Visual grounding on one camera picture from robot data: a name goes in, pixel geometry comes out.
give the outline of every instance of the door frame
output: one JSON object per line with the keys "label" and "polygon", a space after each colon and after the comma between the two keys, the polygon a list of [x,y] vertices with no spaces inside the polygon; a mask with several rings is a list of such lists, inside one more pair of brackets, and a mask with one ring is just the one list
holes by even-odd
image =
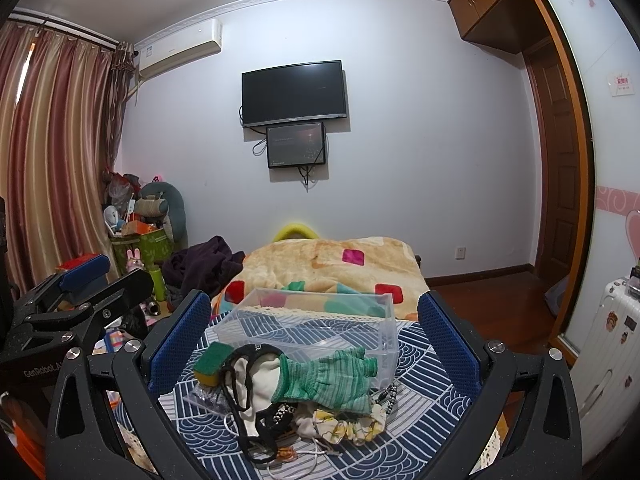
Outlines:
{"label": "door frame", "polygon": [[[556,50],[558,51],[560,65],[562,67],[562,71],[564,72],[564,76],[566,77],[572,107],[574,108],[576,134],[578,140],[578,174],[580,178],[580,202],[578,207],[578,225],[575,239],[574,256],[572,257],[569,280],[567,283],[566,291],[564,293],[564,298],[562,298],[560,312],[556,317],[556,322],[554,323],[551,335],[549,336],[548,340],[551,345],[559,348],[562,351],[562,354],[566,358],[567,362],[570,365],[573,365],[575,363],[575,360],[577,359],[577,353],[564,341],[564,338],[562,338],[562,334],[569,324],[571,314],[574,312],[578,292],[580,291],[580,286],[582,285],[584,268],[586,266],[587,256],[589,253],[589,245],[591,241],[591,228],[593,224],[593,208],[595,196],[593,139],[591,137],[589,109],[587,108],[587,101],[584,96],[582,81],[575,64],[571,47],[569,46],[569,43],[564,36],[564,32],[562,31],[562,28],[559,25],[555,14],[551,10],[548,1],[534,1],[538,6],[538,10],[540,10],[543,19],[545,20],[546,26],[549,29],[551,41],[553,41]],[[533,91],[534,98],[537,99],[537,89],[533,89]],[[539,101],[536,101],[536,113],[538,115],[538,127],[540,129],[541,152],[543,152],[542,142],[544,139],[544,127],[541,120],[542,114],[540,111]],[[546,159],[546,152],[543,153],[545,153],[545,155],[543,155],[544,163]],[[548,183],[546,183],[544,179],[542,187],[543,207],[545,207],[546,190],[548,189]],[[541,234],[542,224],[544,219],[546,218],[546,209],[542,210],[542,214],[545,216],[541,218],[540,222]],[[536,255],[536,266],[539,264],[539,256],[540,238],[538,239],[538,254]]]}
{"label": "door frame", "polygon": [[540,258],[542,257],[542,247],[545,240],[546,232],[546,209],[547,209],[547,195],[548,195],[548,161],[546,160],[546,130],[545,122],[542,116],[542,106],[540,105],[540,96],[538,94],[538,86],[535,83],[535,76],[531,67],[529,56],[538,51],[540,48],[547,46],[551,43],[551,36],[540,40],[533,44],[529,48],[525,49],[522,53],[525,66],[527,67],[527,75],[529,75],[529,83],[531,84],[531,91],[533,92],[533,101],[536,105],[536,118],[538,119],[538,133],[540,134],[540,159],[542,162],[542,200],[540,204],[540,232],[538,234],[538,248],[536,249],[536,263],[534,264],[534,270],[537,273],[540,269]]}

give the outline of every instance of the wooden floor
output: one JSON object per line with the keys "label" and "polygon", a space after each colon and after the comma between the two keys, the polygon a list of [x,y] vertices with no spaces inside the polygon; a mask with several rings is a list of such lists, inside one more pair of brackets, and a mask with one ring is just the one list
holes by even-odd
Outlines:
{"label": "wooden floor", "polygon": [[[513,352],[542,354],[554,325],[543,294],[546,285],[529,272],[476,282],[433,287],[485,340],[499,339]],[[511,394],[504,407],[511,426],[522,394]]]}

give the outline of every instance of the green glove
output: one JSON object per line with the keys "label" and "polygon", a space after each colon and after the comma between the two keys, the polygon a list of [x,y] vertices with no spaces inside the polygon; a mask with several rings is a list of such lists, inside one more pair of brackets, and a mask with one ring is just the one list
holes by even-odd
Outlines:
{"label": "green glove", "polygon": [[316,361],[299,363],[280,356],[280,378],[271,402],[312,400],[325,408],[371,413],[369,378],[378,361],[364,358],[364,347],[338,350]]}

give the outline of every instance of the curtain rod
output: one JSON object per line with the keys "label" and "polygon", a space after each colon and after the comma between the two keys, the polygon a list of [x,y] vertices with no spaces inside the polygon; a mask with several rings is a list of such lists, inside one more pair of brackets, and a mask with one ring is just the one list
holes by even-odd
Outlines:
{"label": "curtain rod", "polygon": [[98,43],[111,50],[115,50],[118,44],[118,41],[113,38],[109,38],[108,36],[104,36],[88,28],[80,27],[75,23],[49,16],[43,12],[37,12],[36,10],[20,9],[16,7],[14,12],[9,15],[9,19],[34,23],[37,25],[46,25],[47,27],[55,28],[61,32],[68,32],[75,36],[79,36],[84,40],[93,41],[94,43]]}

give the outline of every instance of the green sponge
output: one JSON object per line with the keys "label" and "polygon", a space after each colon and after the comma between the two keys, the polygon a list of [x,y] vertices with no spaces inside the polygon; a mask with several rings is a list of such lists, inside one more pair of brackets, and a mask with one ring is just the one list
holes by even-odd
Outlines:
{"label": "green sponge", "polygon": [[193,375],[205,386],[216,387],[220,383],[218,371],[234,348],[224,343],[213,342],[193,366]]}

